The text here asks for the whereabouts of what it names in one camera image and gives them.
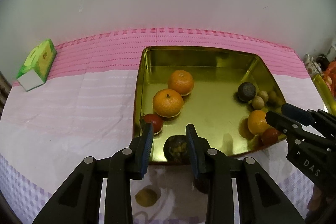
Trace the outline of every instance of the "tissue box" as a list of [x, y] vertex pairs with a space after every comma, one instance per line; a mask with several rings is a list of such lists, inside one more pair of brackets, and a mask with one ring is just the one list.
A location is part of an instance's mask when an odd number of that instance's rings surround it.
[[43, 41], [30, 52], [16, 77], [26, 91], [46, 82], [56, 53], [54, 44], [50, 39]]

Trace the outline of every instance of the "cherry tomato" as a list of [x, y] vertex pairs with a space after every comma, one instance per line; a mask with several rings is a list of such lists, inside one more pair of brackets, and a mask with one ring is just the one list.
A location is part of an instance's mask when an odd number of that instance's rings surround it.
[[265, 132], [261, 136], [261, 141], [263, 145], [271, 145], [278, 141], [278, 137], [280, 132], [275, 128], [266, 129]]
[[154, 134], [159, 133], [163, 127], [163, 121], [159, 115], [150, 113], [143, 116], [145, 122], [151, 122], [153, 124]]

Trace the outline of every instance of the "silver rivet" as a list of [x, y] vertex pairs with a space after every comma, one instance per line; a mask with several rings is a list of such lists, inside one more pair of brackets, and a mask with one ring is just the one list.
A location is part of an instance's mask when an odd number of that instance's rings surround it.
[[254, 158], [251, 158], [251, 157], [247, 157], [247, 158], [245, 158], [245, 161], [246, 161], [248, 164], [254, 164], [254, 163], [255, 163]]
[[210, 149], [208, 149], [208, 154], [209, 155], [216, 155], [217, 154], [217, 150], [214, 149], [214, 148], [210, 148]]
[[130, 148], [125, 148], [124, 150], [123, 150], [123, 154], [124, 155], [129, 155], [129, 154], [131, 154], [132, 153], [132, 149], [130, 149]]
[[90, 163], [92, 163], [92, 162], [93, 162], [93, 157], [86, 157], [86, 158], [84, 159], [84, 162], [85, 162], [86, 164], [90, 164]]

